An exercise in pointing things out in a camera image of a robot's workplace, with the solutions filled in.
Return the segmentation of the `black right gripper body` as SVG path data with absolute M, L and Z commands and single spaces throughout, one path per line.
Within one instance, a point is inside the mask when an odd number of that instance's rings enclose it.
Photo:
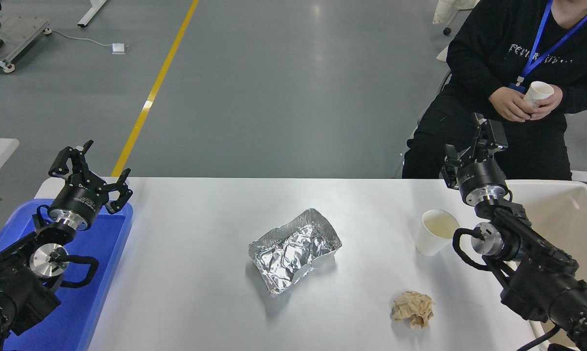
M 461 162 L 456 171 L 456 180 L 463 199 L 501 199 L 509 194 L 505 174 L 496 158 L 481 162 Z

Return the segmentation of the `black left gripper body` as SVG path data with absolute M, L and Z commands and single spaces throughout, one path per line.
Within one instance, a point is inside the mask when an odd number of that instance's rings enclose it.
M 105 202 L 97 190 L 106 181 L 77 181 L 65 179 L 65 184 L 50 205 L 50 219 L 69 227 L 90 227 Z

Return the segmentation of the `person's right hand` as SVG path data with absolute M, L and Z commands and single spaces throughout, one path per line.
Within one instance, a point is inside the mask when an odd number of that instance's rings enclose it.
M 532 105 L 524 101 L 524 94 L 509 88 L 500 87 L 488 97 L 499 116 L 510 122 L 525 122 L 535 113 Z

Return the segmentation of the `person's left hand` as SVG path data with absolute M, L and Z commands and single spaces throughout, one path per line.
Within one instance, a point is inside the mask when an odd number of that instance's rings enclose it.
M 560 87 L 540 81 L 532 82 L 523 98 L 524 102 L 533 110 L 530 114 L 530 120 L 540 120 L 547 117 L 560 105 L 562 97 L 563 93 Z

